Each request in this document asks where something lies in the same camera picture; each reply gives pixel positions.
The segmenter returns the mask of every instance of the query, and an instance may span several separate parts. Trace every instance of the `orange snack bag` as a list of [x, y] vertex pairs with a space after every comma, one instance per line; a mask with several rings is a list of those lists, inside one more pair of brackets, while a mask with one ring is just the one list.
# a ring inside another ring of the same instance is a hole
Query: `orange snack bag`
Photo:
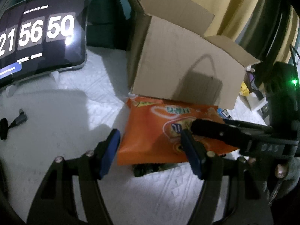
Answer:
[[[180, 144], [181, 130], [190, 128], [197, 118], [224, 123], [217, 113], [217, 106], [147, 97], [128, 99], [127, 105], [130, 114], [118, 150], [119, 165], [187, 162]], [[223, 141], [201, 136], [194, 138], [218, 155], [237, 150]]]

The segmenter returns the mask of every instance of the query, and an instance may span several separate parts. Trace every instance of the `cable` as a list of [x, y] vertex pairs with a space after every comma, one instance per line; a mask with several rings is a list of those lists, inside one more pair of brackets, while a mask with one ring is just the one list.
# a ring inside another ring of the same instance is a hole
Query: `cable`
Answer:
[[8, 126], [8, 122], [6, 118], [0, 120], [0, 140], [7, 139], [8, 130], [19, 126], [23, 122], [27, 121], [27, 115], [24, 113], [23, 109], [19, 110], [19, 116], [15, 118], [15, 120]]
[[295, 59], [293, 50], [296, 52], [297, 56], [298, 56], [299, 59], [300, 59], [300, 55], [299, 55], [298, 51], [296, 50], [296, 48], [295, 48], [292, 44], [289, 45], [289, 50], [291, 51], [291, 55], [292, 55], [292, 59], [293, 59], [294, 65], [298, 65], [298, 62], [296, 63], [296, 59]]

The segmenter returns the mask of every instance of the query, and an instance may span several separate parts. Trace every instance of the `black clamp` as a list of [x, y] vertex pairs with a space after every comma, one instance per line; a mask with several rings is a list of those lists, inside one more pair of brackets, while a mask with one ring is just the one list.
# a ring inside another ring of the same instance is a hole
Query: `black clamp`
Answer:
[[191, 125], [193, 134], [221, 140], [240, 149], [240, 154], [256, 158], [264, 154], [276, 159], [292, 159], [299, 141], [283, 139], [272, 128], [241, 121], [230, 125], [196, 119]]
[[34, 197], [27, 224], [86, 225], [78, 219], [75, 207], [72, 176], [78, 176], [88, 224], [112, 225], [97, 180], [108, 173], [119, 143], [120, 132], [113, 129], [95, 150], [87, 151], [79, 158], [56, 157]]
[[[193, 173], [204, 179], [189, 225], [273, 224], [271, 209], [262, 188], [263, 179], [252, 172], [244, 157], [236, 161], [226, 160], [212, 151], [206, 151], [188, 130], [181, 132], [181, 145]], [[223, 219], [213, 223], [223, 176], [229, 176], [228, 201]]]

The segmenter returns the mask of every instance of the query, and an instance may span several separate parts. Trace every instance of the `tablet screen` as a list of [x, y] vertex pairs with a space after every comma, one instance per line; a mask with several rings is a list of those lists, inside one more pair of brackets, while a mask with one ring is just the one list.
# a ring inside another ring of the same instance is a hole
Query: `tablet screen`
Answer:
[[0, 88], [83, 66], [89, 0], [25, 0], [0, 19]]

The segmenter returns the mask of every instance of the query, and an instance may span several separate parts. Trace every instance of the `small box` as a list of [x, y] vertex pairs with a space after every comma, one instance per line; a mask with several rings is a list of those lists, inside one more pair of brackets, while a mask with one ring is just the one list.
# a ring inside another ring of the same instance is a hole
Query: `small box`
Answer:
[[233, 109], [245, 67], [259, 63], [225, 36], [204, 37], [214, 15], [191, 0], [128, 0], [131, 93]]

